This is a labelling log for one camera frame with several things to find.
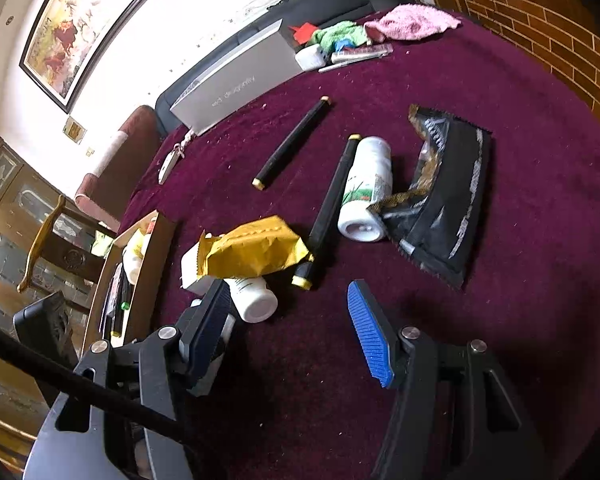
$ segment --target black snack package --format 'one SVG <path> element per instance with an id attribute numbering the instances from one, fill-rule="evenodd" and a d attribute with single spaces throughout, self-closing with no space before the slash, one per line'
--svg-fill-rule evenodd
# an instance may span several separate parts
<path id="1" fill-rule="evenodd" d="M 409 120 L 424 140 L 409 190 L 368 209 L 407 259 L 460 288 L 480 216 L 491 134 L 418 105 L 409 108 Z"/>

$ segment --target silver box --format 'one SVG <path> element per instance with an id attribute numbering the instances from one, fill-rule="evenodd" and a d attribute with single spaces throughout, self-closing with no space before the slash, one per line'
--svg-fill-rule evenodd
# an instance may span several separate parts
<path id="1" fill-rule="evenodd" d="M 265 92 L 302 73 L 300 46 L 282 20 L 251 36 L 197 77 L 171 107 L 201 135 Z"/>

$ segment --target wooden chair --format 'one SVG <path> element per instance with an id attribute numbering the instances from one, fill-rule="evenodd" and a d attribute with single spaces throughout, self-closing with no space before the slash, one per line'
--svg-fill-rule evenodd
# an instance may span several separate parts
<path id="1" fill-rule="evenodd" d="M 18 285 L 19 293 L 22 294 L 29 287 L 46 296 L 54 292 L 54 290 L 46 290 L 43 286 L 33 283 L 33 270 L 39 258 L 44 258 L 50 264 L 53 264 L 60 269 L 64 269 L 75 276 L 89 280 L 93 283 L 98 283 L 102 267 L 104 266 L 104 258 L 95 256 L 83 248 L 74 246 L 71 242 L 64 240 L 64 238 L 59 237 L 54 233 L 54 224 L 61 214 L 65 214 L 81 224 L 93 228 L 96 231 L 100 231 L 111 238 L 116 237 L 115 232 L 101 226 L 94 219 L 68 208 L 66 205 L 66 198 L 63 195 L 60 195 L 58 197 L 58 205 L 56 205 L 56 208 L 53 209 L 40 226 L 40 230 L 29 250 L 29 255 L 27 256 L 27 268 L 22 281 Z M 75 301 L 65 301 L 67 306 L 84 314 L 89 313 L 87 307 L 75 303 Z"/>

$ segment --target painting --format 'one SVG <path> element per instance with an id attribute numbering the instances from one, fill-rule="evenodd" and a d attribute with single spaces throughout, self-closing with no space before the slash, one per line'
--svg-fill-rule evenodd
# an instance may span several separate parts
<path id="1" fill-rule="evenodd" d="M 20 67 L 65 113 L 107 45 L 144 0 L 46 0 Z"/>
<path id="2" fill-rule="evenodd" d="M 87 132 L 87 130 L 80 126 L 80 124 L 78 124 L 71 116 L 67 118 L 63 131 L 64 134 L 76 144 L 80 144 L 84 134 Z"/>

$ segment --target metal screw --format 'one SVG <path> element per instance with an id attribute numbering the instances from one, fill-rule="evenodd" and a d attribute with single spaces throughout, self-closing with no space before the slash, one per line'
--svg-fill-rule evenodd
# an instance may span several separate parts
<path id="1" fill-rule="evenodd" d="M 420 330 L 418 330 L 414 326 L 406 326 L 402 330 L 400 330 L 400 333 L 405 339 L 414 340 L 420 337 Z"/>
<path id="2" fill-rule="evenodd" d="M 101 354 L 108 347 L 109 347 L 109 343 L 107 343 L 106 341 L 104 341 L 104 339 L 101 339 L 100 341 L 96 341 L 94 344 L 91 345 L 91 351 L 94 354 Z"/>
<path id="3" fill-rule="evenodd" d="M 171 339 L 178 331 L 173 326 L 163 326 L 158 332 L 160 339 Z"/>
<path id="4" fill-rule="evenodd" d="M 487 350 L 487 343 L 485 343 L 481 339 L 474 339 L 473 341 L 471 341 L 470 346 L 471 350 L 473 350 L 477 354 L 481 354 L 483 352 L 486 352 Z"/>

